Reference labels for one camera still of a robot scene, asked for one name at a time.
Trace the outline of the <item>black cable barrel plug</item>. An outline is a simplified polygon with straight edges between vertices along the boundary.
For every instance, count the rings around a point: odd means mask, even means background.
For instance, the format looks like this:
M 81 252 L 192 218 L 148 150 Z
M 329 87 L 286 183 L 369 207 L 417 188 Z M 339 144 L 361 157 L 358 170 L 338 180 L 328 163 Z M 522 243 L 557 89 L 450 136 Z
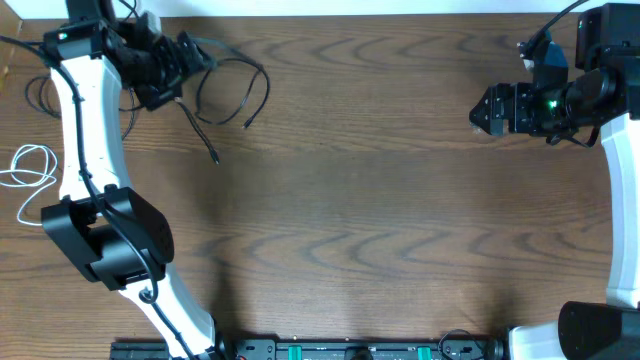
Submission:
M 130 108 L 120 108 L 119 111 L 121 113 L 129 113 L 130 114 L 130 119 L 129 119 L 129 123 L 126 127 L 126 129 L 124 130 L 124 132 L 121 135 L 121 138 L 123 140 L 126 139 L 126 137 L 129 135 L 129 133 L 133 130 L 133 128 L 135 127 L 136 124 L 136 113 L 138 110 L 141 110 L 143 108 L 142 104 L 136 105 L 135 104 L 135 100 L 134 100 L 134 91 L 132 89 L 128 90 L 129 93 L 129 99 L 131 102 L 131 107 Z M 198 135 L 198 137 L 201 139 L 201 141 L 203 142 L 203 144 L 205 145 L 209 155 L 211 156 L 213 162 L 216 165 L 220 164 L 220 157 L 219 154 L 217 152 L 217 150 L 215 149 L 214 145 L 212 144 L 211 140 L 209 139 L 209 137 L 205 134 L 205 132 L 202 130 L 202 128 L 200 127 L 200 125 L 197 123 L 194 114 L 191 112 L 191 110 L 186 106 L 186 104 L 183 101 L 183 98 L 178 96 L 175 97 L 173 99 L 173 101 L 182 109 L 182 111 L 184 112 L 187 120 L 189 121 L 192 129 L 194 130 L 194 132 Z

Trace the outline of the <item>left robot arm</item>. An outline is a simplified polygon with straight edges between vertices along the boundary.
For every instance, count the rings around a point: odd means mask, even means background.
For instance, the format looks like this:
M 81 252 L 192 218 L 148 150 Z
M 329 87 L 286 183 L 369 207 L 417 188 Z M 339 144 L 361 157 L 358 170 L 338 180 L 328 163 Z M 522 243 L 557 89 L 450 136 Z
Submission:
M 130 22 L 108 1 L 66 7 L 67 24 L 47 33 L 42 47 L 64 137 L 60 201 L 42 209 L 43 228 L 87 280 L 139 307 L 170 358 L 231 359 L 233 348 L 177 273 L 166 218 L 133 188 L 120 129 L 124 89 L 154 110 L 213 61 L 188 34 L 163 35 L 150 14 Z

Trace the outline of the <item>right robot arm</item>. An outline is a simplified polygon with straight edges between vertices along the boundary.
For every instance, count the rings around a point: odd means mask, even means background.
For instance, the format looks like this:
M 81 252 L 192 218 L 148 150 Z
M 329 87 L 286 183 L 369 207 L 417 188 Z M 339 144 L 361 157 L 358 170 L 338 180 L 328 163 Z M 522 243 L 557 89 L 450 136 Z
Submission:
M 541 137 L 547 144 L 602 144 L 610 178 L 612 258 L 602 304 L 569 301 L 557 320 L 516 326 L 487 345 L 488 359 L 636 359 L 639 356 L 639 6 L 605 3 L 578 18 L 575 66 L 541 27 L 518 45 L 529 83 L 487 88 L 469 113 L 485 133 Z

